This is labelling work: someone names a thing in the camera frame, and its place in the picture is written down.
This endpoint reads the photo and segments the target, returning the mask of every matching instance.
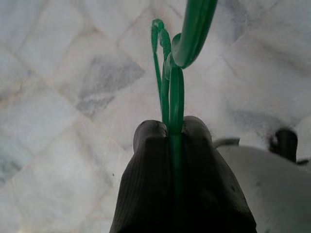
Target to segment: green hanger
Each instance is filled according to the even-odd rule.
[[[181,130],[184,118],[184,77],[182,69],[190,66],[205,42],[216,9],[217,0],[188,0],[182,33],[171,43],[160,19],[152,22],[151,43],[159,91],[162,121],[167,126],[173,165],[175,194],[175,231],[182,231],[183,179],[181,157]],[[162,77],[157,58],[157,44],[163,48]]]

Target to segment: white marble floor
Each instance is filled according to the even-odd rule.
[[[160,119],[151,20],[173,36],[185,5],[0,0],[0,233],[108,232],[135,128]],[[310,22],[309,0],[219,0],[186,115],[257,147],[294,127],[311,157]]]

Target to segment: marble tile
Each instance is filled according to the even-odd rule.
[[[278,99],[239,80],[223,58],[192,82],[186,106],[206,123],[213,139],[255,134],[261,146],[268,134],[291,120]]]
[[[13,54],[0,45],[0,108],[16,99],[28,83],[36,78]]]
[[[291,122],[297,124],[311,113],[310,60],[304,57],[306,53],[293,52],[292,46],[299,52],[299,35],[286,36],[276,30],[268,39],[264,34],[268,35],[261,29],[248,32],[225,53],[225,59],[239,78],[277,98],[286,110],[285,117],[290,116]]]
[[[22,218],[11,183],[0,188],[0,232],[16,233],[22,229]]]
[[[120,46],[147,72],[151,71],[152,74],[154,73],[154,61],[150,40],[151,23],[156,18],[164,22],[171,39],[181,32],[182,19],[170,7],[164,4],[157,7],[150,6],[139,16],[120,42]],[[159,64],[162,64],[161,61],[163,61],[162,54],[159,46]]]
[[[0,131],[0,188],[30,162],[32,153]]]
[[[80,114],[41,80],[23,86],[13,102],[1,108],[0,130],[36,154]]]
[[[123,150],[86,117],[14,177],[28,232],[73,232],[116,190]]]
[[[95,25],[115,41],[151,2],[151,0],[85,0],[84,5]]]
[[[2,0],[0,41],[17,51],[40,16],[46,0]]]
[[[82,15],[68,1],[50,1],[18,52],[39,74],[51,76],[83,26]]]
[[[109,232],[112,224],[118,191],[105,194],[98,208],[83,222],[77,233]]]
[[[48,79],[81,112],[95,119],[144,70],[100,33],[79,37]]]
[[[198,68],[210,67],[230,45],[246,32],[249,21],[246,6],[238,0],[218,1],[207,39],[195,61]]]

